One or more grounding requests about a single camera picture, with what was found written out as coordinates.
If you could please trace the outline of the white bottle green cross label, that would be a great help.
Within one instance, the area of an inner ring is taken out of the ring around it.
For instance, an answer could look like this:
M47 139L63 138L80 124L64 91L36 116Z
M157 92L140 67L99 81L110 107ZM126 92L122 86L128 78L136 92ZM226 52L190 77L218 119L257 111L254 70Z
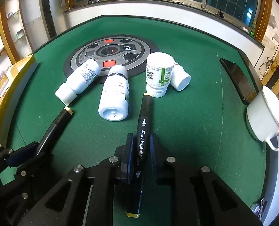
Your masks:
M146 92L159 98L166 94L172 77L174 58L166 53L155 52L146 60Z

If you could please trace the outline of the small white bottle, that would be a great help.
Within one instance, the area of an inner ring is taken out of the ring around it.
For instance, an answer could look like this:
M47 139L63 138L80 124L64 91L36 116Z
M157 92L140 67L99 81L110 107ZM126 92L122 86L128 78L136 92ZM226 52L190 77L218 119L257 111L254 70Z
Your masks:
M174 63L170 84L177 90L184 90L191 81L191 76L177 62Z

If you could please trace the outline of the round mahjong table control panel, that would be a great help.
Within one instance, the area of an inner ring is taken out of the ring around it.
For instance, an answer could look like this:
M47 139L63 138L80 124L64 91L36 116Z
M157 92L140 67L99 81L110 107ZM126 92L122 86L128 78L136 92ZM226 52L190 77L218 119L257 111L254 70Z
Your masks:
M89 41L76 48L65 60L63 72L68 77L86 60L95 60L101 68L99 81L104 82L114 65L122 65L133 77L146 70L147 56L158 52L151 40L132 35L111 35Z

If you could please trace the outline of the white ceramic cup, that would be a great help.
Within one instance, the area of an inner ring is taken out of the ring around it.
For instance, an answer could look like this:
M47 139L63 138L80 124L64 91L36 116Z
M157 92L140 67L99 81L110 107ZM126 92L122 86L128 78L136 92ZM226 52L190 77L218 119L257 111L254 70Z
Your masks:
M254 139L279 152L279 99L270 88L263 86L247 106L246 124Z

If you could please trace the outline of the white bottle black band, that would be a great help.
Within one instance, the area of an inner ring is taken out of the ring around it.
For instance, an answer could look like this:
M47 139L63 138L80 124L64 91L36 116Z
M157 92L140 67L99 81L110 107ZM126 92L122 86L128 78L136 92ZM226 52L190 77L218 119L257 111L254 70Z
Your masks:
M109 121L121 121L129 113L128 72L122 65L110 68L100 98L99 115Z

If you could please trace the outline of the black smartphone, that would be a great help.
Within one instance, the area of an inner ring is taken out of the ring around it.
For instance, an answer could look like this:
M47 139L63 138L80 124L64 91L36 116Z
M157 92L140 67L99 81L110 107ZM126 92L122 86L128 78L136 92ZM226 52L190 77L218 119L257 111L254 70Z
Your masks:
M219 61L233 82L233 85L238 92L242 103L249 105L254 100L257 93L253 89L241 68L237 64L227 59L220 58Z

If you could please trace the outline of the black marker yellow cap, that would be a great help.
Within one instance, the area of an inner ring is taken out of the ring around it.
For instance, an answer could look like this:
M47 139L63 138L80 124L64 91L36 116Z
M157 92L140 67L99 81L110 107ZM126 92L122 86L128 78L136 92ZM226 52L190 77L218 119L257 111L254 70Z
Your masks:
M66 126L72 119L72 116L73 111L69 107L64 107L61 110L39 142L36 155L39 155L42 152L50 153L52 151Z
M135 135L135 150L133 152L133 174L130 181L127 198L126 215L129 218L139 218L140 205L145 178L146 161L150 150L150 135L152 133L153 97L144 93L139 112L139 120Z

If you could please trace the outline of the white wall shelving unit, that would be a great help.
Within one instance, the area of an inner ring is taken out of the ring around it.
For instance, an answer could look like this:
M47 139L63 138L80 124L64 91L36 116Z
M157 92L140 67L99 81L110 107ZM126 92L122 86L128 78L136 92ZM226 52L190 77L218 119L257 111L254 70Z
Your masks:
M19 0L5 0L0 7L0 78L32 53L20 8Z

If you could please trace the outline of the white pill bottle long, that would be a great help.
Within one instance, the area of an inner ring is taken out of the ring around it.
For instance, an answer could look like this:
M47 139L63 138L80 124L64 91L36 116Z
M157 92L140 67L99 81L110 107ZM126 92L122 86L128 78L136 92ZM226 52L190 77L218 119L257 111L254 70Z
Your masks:
M99 75L101 68L93 59L88 59L73 73L71 73L66 82L57 89L55 95L62 103L69 106L78 94L82 93Z

